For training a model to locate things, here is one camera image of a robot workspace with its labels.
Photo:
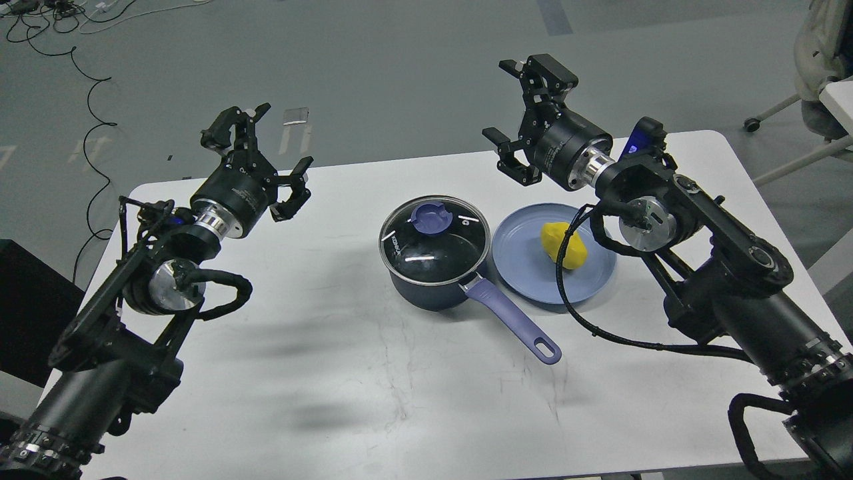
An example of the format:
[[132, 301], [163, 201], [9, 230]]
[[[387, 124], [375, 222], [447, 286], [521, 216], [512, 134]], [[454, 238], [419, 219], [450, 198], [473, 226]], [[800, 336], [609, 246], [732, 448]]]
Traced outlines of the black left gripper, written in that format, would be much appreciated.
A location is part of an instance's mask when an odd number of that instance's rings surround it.
[[[269, 109], [270, 103], [255, 107], [252, 113], [232, 106], [201, 131], [201, 146], [223, 161], [190, 197], [190, 207], [196, 215], [195, 225], [219, 239], [246, 237], [269, 205], [273, 221], [289, 221], [311, 197], [307, 170], [314, 162], [312, 156], [302, 158], [289, 175], [277, 177], [277, 170], [257, 153], [255, 124]], [[291, 191], [286, 201], [274, 203], [275, 177], [276, 186]]]

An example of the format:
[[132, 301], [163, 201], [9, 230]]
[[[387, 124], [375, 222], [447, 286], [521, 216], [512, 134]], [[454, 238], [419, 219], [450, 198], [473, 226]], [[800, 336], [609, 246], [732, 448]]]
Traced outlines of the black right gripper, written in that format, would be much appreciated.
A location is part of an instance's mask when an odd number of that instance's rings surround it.
[[[482, 129], [482, 136], [496, 146], [498, 170], [524, 186], [541, 182], [542, 173], [567, 191], [587, 185], [581, 179], [584, 150], [594, 147], [608, 154], [613, 138], [566, 108], [566, 96], [578, 86], [578, 76], [549, 54], [530, 55], [524, 63], [502, 60], [499, 68], [520, 80], [527, 109], [520, 125], [521, 140], [511, 141], [496, 127]], [[530, 165], [516, 158], [522, 149]]]

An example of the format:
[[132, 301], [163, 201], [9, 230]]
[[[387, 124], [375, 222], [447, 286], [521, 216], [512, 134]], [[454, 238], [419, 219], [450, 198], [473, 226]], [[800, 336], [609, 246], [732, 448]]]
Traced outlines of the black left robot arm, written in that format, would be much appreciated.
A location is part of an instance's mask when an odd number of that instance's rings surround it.
[[55, 344], [49, 365], [60, 379], [3, 445], [3, 479], [79, 479], [104, 435], [124, 435], [180, 385], [194, 322], [249, 301], [246, 277], [201, 265], [265, 212], [289, 221], [311, 196], [311, 156], [281, 175], [259, 150], [256, 125], [270, 108], [232, 106], [201, 131], [221, 161], [188, 207], [120, 197], [120, 259]]

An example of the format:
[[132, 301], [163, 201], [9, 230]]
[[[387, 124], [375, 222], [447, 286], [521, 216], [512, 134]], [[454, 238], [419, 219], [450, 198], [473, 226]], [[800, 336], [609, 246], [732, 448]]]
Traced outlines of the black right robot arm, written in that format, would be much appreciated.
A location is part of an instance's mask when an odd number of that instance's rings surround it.
[[744, 467], [759, 479], [779, 477], [756, 455], [744, 422], [753, 407], [786, 415], [786, 430], [816, 465], [808, 479], [850, 479], [851, 354], [784, 292], [793, 280], [787, 258], [723, 209], [721, 195], [710, 197], [677, 172], [661, 122], [641, 118], [613, 159], [610, 134], [568, 109], [578, 77], [563, 64], [541, 54], [499, 66], [520, 81], [524, 101], [517, 139], [494, 127], [482, 131], [496, 146], [500, 172], [525, 186], [543, 175], [567, 191], [590, 186], [598, 199], [557, 235], [560, 296], [570, 238], [588, 223], [601, 246], [643, 261], [664, 291], [669, 325], [692, 344], [633, 341], [568, 307], [576, 322], [613, 343], [752, 363], [780, 392], [777, 399], [738, 394], [729, 404]]

